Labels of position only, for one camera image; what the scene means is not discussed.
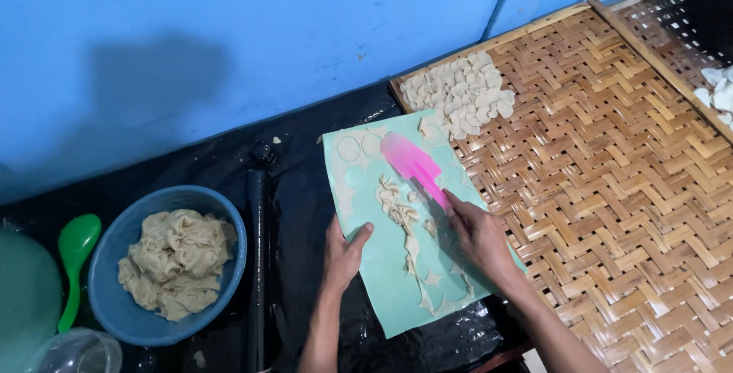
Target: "pink spatula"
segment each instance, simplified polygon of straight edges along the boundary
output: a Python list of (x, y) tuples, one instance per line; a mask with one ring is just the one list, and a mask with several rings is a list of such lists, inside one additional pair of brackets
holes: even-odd
[(400, 176), (406, 179), (415, 177), (443, 209), (451, 207), (446, 195), (435, 184), (435, 179), (443, 171), (433, 158), (398, 132), (388, 132), (382, 139), (380, 149)]

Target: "mint green mat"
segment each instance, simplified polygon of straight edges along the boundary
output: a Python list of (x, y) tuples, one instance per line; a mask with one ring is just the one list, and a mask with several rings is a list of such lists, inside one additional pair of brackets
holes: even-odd
[[(426, 123), (426, 137), (418, 131), (422, 117), (432, 122)], [(387, 338), (435, 321), (496, 291), (490, 281), (467, 263), (443, 209), (423, 193), (419, 184), (403, 179), (378, 151), (380, 138), (387, 132), (394, 131), (404, 135), (426, 151), (441, 167), (443, 173), (436, 180), (439, 187), (448, 188), (458, 198), (471, 201), (485, 210), (486, 204), (468, 178), (446, 134), (440, 130), (440, 123), (434, 116), (434, 110), (426, 110), (323, 135), (328, 182), (346, 238), (351, 240), (367, 221), (372, 222), (375, 227), (370, 240), (364, 246), (359, 271), (371, 306)], [(405, 267), (405, 256), (408, 253), (404, 247), (405, 231), (382, 211), (382, 205), (375, 195), (382, 174), (400, 186), (401, 202), (419, 213), (420, 220), (413, 228), (420, 245), (417, 275), (426, 278), (430, 268), (433, 273), (441, 276), (439, 288), (423, 284), (435, 315), (418, 306), (421, 303), (421, 290), (416, 277), (408, 274)], [(340, 191), (342, 199), (337, 195), (337, 184), (346, 186)], [(418, 198), (409, 203), (407, 195), (412, 191), (418, 193)], [(422, 227), (426, 218), (435, 220), (437, 238), (431, 237)], [(514, 259), (526, 271), (516, 255)], [(457, 268), (453, 267), (454, 263), (464, 269), (466, 279), (473, 287), (473, 295), (469, 293), (461, 274), (451, 272), (452, 268)]]

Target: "clear plastic container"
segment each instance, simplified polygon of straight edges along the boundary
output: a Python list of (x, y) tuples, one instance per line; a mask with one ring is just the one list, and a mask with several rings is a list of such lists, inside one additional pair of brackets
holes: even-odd
[(123, 351), (114, 337), (75, 328), (46, 341), (28, 360), (24, 373), (119, 373)]

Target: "blue bowl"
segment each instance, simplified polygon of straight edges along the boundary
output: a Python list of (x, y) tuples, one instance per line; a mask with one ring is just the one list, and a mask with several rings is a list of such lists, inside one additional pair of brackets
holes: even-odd
[[(127, 256), (128, 247), (140, 240), (142, 220), (151, 214), (175, 209), (192, 209), (225, 218), (237, 231), (233, 260), (224, 265), (217, 279), (219, 298), (201, 312), (180, 321), (168, 321), (135, 303), (132, 294), (117, 281), (117, 262)], [(169, 187), (146, 195), (123, 211), (107, 228), (89, 267), (89, 303), (97, 320), (119, 340), (139, 346), (167, 346), (194, 334), (209, 324), (232, 298), (242, 278), (247, 251), (244, 222), (231, 201), (214, 190), (196, 185)]]

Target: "left hand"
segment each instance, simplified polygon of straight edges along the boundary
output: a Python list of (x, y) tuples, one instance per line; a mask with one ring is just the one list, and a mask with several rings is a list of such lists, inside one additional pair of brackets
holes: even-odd
[(351, 242), (346, 241), (339, 218), (334, 214), (325, 231), (325, 259), (323, 261), (324, 289), (333, 289), (339, 294), (349, 286), (362, 264), (362, 248), (366, 244), (374, 225), (364, 224)]

